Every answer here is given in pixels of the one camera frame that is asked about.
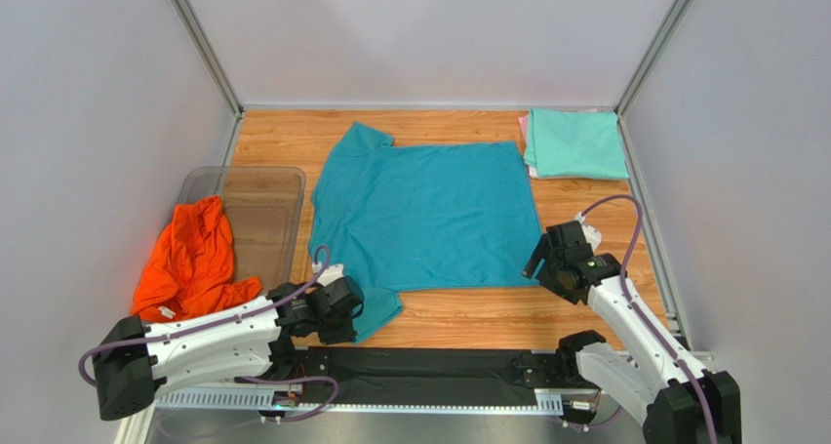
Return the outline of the teal blue t-shirt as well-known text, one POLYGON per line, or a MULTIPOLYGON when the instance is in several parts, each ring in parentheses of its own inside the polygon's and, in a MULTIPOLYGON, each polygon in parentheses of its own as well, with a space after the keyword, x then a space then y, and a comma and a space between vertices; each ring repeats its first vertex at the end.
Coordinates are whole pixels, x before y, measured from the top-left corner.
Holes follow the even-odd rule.
POLYGON ((354 123, 311 203, 310 247, 329 247, 363 291, 359 341, 402 313, 404 292, 524 286, 541 233, 513 141, 399 146, 354 123))

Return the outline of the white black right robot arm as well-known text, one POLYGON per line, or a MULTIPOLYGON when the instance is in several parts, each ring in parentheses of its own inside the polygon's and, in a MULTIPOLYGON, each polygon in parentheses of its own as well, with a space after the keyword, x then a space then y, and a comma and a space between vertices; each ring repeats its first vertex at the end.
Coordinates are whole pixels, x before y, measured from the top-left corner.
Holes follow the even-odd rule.
POLYGON ((739 443, 736 380, 697 359, 652 313, 611 254, 597 254, 585 225, 549 226, 523 274, 557 297, 583 303, 622 341, 616 352, 598 332, 563 337, 555 350, 560 378, 592 383, 641 426, 648 443, 739 443))

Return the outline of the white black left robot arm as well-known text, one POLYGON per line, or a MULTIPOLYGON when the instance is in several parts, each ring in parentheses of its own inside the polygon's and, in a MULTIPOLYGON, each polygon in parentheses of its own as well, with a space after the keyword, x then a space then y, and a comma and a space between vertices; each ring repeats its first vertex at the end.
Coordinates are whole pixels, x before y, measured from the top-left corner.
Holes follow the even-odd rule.
POLYGON ((304 383, 315 382, 300 363, 294 338, 351 343, 365 297, 348 275, 325 282, 284 283, 263 296, 205 316, 147 323, 121 319, 80 360, 93 368, 99 417, 117 421, 183 388, 231 381, 276 385, 296 405, 304 383))

